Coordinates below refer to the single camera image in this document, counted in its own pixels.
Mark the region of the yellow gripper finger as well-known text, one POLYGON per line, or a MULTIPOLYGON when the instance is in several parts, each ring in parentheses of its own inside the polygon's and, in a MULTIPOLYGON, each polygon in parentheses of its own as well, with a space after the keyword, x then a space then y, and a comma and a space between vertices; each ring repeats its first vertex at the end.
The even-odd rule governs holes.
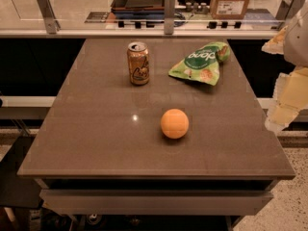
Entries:
POLYGON ((297 66, 290 74, 280 73, 269 104, 265 126, 274 134, 294 121, 308 106, 308 68, 297 66))
POLYGON ((283 27, 272 39, 270 39, 268 42, 266 42, 261 50, 263 52, 269 53, 269 54, 284 54, 284 39, 286 35, 287 27, 283 27))

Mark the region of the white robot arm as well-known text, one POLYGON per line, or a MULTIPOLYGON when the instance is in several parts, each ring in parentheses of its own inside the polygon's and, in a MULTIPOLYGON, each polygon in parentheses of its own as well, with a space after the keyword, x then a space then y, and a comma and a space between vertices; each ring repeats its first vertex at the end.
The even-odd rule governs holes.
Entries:
POLYGON ((308 106, 308 1, 262 50, 283 55, 295 66, 290 74, 279 74, 269 104, 265 126, 277 134, 308 106))

